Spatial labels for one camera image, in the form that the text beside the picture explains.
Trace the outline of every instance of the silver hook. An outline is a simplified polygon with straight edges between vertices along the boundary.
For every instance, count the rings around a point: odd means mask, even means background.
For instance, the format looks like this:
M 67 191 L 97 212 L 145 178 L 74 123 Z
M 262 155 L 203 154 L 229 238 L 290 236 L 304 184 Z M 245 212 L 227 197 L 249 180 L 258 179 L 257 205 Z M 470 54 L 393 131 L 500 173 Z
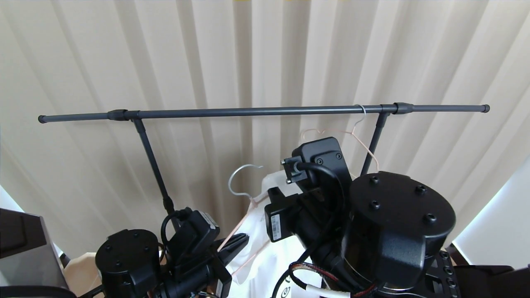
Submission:
M 351 131 L 354 131 L 357 124 L 361 123 L 362 121 L 364 121 L 364 118 L 366 118 L 366 109 L 364 108 L 364 106 L 362 104 L 357 104 L 356 106 L 360 106 L 361 109 L 363 109 L 364 115 L 359 121 L 355 122 L 354 128 Z
M 263 166 L 262 165 L 254 165 L 254 164 L 244 164 L 242 166 L 240 166 L 239 168 L 237 168 L 237 170 L 235 170 L 232 175 L 230 175 L 230 178 L 228 179 L 228 189 L 230 190 L 230 192 L 234 195 L 234 196 L 247 196 L 249 199 L 252 199 L 252 196 L 247 194 L 246 192 L 235 192 L 233 189 L 232 189 L 232 179 L 234 179 L 234 176 L 237 174 L 237 172 L 241 171 L 242 169 L 244 168 L 248 168 L 248 167 L 254 167 L 254 168 L 262 168 Z

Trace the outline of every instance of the black metal rod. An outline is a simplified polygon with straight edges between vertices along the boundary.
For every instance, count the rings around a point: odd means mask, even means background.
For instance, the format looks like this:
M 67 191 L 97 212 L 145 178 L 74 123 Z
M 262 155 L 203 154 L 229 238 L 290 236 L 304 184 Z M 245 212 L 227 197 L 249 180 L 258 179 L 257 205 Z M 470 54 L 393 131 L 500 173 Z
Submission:
M 375 124 L 374 134 L 372 136 L 372 141 L 370 142 L 370 152 L 375 153 L 375 148 L 379 142 L 379 137 L 381 137 L 381 132 L 383 132 L 383 127 L 385 127 L 386 119 L 388 118 L 388 113 L 380 113 L 377 117 L 377 123 Z M 372 162 L 372 156 L 369 153 L 366 153 L 365 163 L 363 169 L 361 170 L 361 175 L 368 173 L 368 168 L 370 168 L 370 163 Z
M 158 168 L 158 164 L 156 163 L 155 154 L 153 152 L 153 149 L 151 148 L 151 143 L 147 138 L 147 132 L 145 131 L 144 123 L 141 119 L 134 119 L 132 122 L 136 127 L 136 131 L 138 131 L 138 134 L 140 135 L 142 145 L 144 146 L 145 153 L 147 154 L 147 158 L 149 159 L 149 164 L 151 165 L 153 173 L 155 174 L 156 183 L 158 184 L 158 188 L 160 188 L 160 193 L 162 193 L 164 209 L 166 210 L 167 214 L 172 214 L 173 212 L 175 212 L 173 200 L 167 194 L 167 189 L 165 187 L 164 180 L 162 179 L 162 174 L 160 173 L 160 169 Z M 176 219 L 176 217 L 173 217 L 171 218 L 171 222 L 176 231 L 179 227 L 178 220 Z
M 410 113 L 410 112 L 488 112 L 487 104 L 477 106 L 415 106 L 409 103 L 377 104 L 363 106 L 366 113 Z M 363 113 L 359 105 L 328 107 L 277 107 L 277 108 L 235 108 L 235 109 L 196 109 L 196 110 L 161 110 L 161 111 L 127 111 L 117 117 L 116 111 L 107 113 L 88 113 L 55 116 L 39 116 L 39 122 L 62 122 L 81 120 L 132 120 L 153 118 L 198 118 L 198 117 L 240 117 L 240 116 L 281 116 L 281 115 L 329 115 Z

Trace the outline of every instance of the curtain fold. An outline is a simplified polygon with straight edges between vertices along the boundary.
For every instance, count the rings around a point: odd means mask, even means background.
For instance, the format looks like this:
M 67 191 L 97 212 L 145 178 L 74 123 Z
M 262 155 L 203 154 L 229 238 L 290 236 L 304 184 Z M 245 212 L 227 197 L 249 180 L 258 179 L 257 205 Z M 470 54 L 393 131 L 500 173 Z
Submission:
M 71 257 L 122 229 L 156 234 L 161 195 L 134 126 L 42 125 L 38 115 L 113 109 L 350 104 L 489 104 L 489 113 L 391 115 L 381 170 L 436 189 L 458 235 L 530 153 L 530 2 L 1 1 L 0 183 L 44 216 Z M 261 179 L 311 128 L 361 115 L 149 119 L 176 208 L 209 213 L 226 235 Z M 366 143 L 377 115 L 357 128 Z M 366 151 L 334 136 L 350 172 Z

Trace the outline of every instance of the curtain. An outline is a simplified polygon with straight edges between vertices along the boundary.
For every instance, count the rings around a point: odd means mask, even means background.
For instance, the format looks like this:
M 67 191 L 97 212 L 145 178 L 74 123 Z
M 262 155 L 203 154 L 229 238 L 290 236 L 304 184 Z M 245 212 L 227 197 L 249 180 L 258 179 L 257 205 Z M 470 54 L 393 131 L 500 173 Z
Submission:
M 376 157 L 447 198 L 458 235 L 530 152 L 530 2 L 1 1 L 0 183 L 71 257 L 122 229 L 158 235 L 161 195 L 134 125 L 38 115 L 409 102 L 489 113 L 391 115 Z M 176 208 L 226 235 L 310 128 L 361 115 L 151 119 Z M 357 125 L 369 143 L 377 115 Z M 366 152 L 336 137 L 352 173 Z M 374 162 L 370 171 L 375 171 Z

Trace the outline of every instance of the white cable sleeve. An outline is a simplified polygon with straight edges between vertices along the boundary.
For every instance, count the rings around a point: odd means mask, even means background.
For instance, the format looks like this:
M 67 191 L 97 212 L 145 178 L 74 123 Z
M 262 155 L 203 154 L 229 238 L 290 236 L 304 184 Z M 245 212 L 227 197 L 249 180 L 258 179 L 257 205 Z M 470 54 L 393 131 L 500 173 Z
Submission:
M 307 285 L 307 287 L 305 287 L 305 290 L 309 293 L 315 293 L 326 298 L 350 298 L 350 293 L 332 291 L 326 288 L 317 288 L 313 285 Z

